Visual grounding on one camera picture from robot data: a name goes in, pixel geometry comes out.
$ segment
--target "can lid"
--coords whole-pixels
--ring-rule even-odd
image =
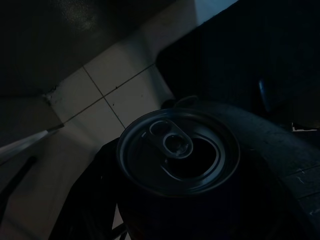
[[[146,114],[121,135],[117,160],[137,185],[165,196],[206,192],[226,181],[240,159],[239,144],[216,118],[189,108]]]

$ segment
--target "can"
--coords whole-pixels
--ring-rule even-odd
[[[238,222],[240,147],[212,115],[148,113],[122,133],[117,162],[118,207],[132,240],[223,239]]]

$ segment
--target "white tile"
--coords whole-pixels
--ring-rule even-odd
[[[140,27],[152,59],[237,0],[177,0]]]
[[[39,160],[11,195],[6,219],[19,226],[21,234],[48,239],[73,183],[97,151],[123,130],[102,99],[33,147],[32,155]],[[1,231],[10,236],[10,227]]]
[[[115,213],[114,213],[114,218],[113,218],[113,224],[112,224],[112,229],[118,227],[120,224],[122,224],[124,221],[121,218],[118,205],[115,208]]]
[[[127,127],[142,115],[160,109],[165,100],[172,99],[172,93],[153,65],[105,98]]]
[[[125,240],[131,240],[129,233],[126,234]]]
[[[152,64],[145,39],[135,32],[84,67],[105,95]]]
[[[62,122],[101,97],[101,93],[83,68],[63,80],[54,92],[47,94],[53,110]]]
[[[104,144],[119,137],[124,127],[101,99],[68,121],[63,131],[75,143],[96,153]]]

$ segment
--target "can rim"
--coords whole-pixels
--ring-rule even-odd
[[[124,168],[124,149],[126,149],[128,143],[126,142],[126,140],[129,140],[131,138],[131,136],[134,135],[135,128],[139,129],[139,126],[144,125],[145,120],[147,119],[158,119],[161,115],[166,115],[168,114],[168,112],[172,112],[172,113],[183,113],[183,114],[188,114],[188,115],[201,115],[203,117],[212,119],[213,121],[215,121],[217,124],[221,125],[224,130],[226,130],[226,132],[229,134],[229,136],[232,138],[233,142],[234,142],[234,150],[237,151],[237,158],[234,159],[235,164],[234,167],[232,168],[232,170],[229,172],[229,174],[227,174],[227,176],[225,176],[222,180],[220,180],[219,182],[216,182],[215,184],[212,184],[204,189],[200,189],[198,191],[191,191],[188,192],[186,194],[166,194],[164,192],[160,192],[157,191],[155,189],[152,189],[151,187],[148,187],[147,185],[141,183],[140,181],[138,181],[134,176],[132,176],[127,170],[125,170]],[[147,190],[148,192],[151,192],[155,195],[159,195],[159,196],[163,196],[163,197],[187,197],[187,196],[197,196],[200,194],[204,194],[208,191],[211,191],[217,187],[219,187],[220,185],[222,185],[223,183],[225,183],[234,173],[235,171],[238,169],[239,163],[240,163],[240,158],[241,158],[241,151],[240,151],[240,145],[239,142],[236,138],[236,136],[234,135],[234,133],[230,130],[230,128],[223,122],[221,122],[218,118],[216,118],[215,116],[213,116],[212,114],[208,114],[206,112],[203,112],[201,110],[197,110],[197,109],[193,109],[193,108],[170,108],[170,109],[161,109],[161,110],[156,110],[156,111],[152,111],[150,113],[147,113],[141,117],[139,117],[138,119],[136,119],[135,121],[133,121],[121,134],[118,144],[117,144],[117,148],[116,148],[116,156],[117,156],[117,164],[119,166],[119,168],[121,169],[121,172],[125,175],[125,177],[127,179],[129,179],[130,181],[132,181],[134,184],[138,185],[139,187]]]

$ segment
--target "can opening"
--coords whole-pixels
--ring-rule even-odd
[[[204,174],[215,162],[216,149],[206,140],[193,138],[192,153],[182,159],[167,158],[168,170],[179,178],[195,178]]]

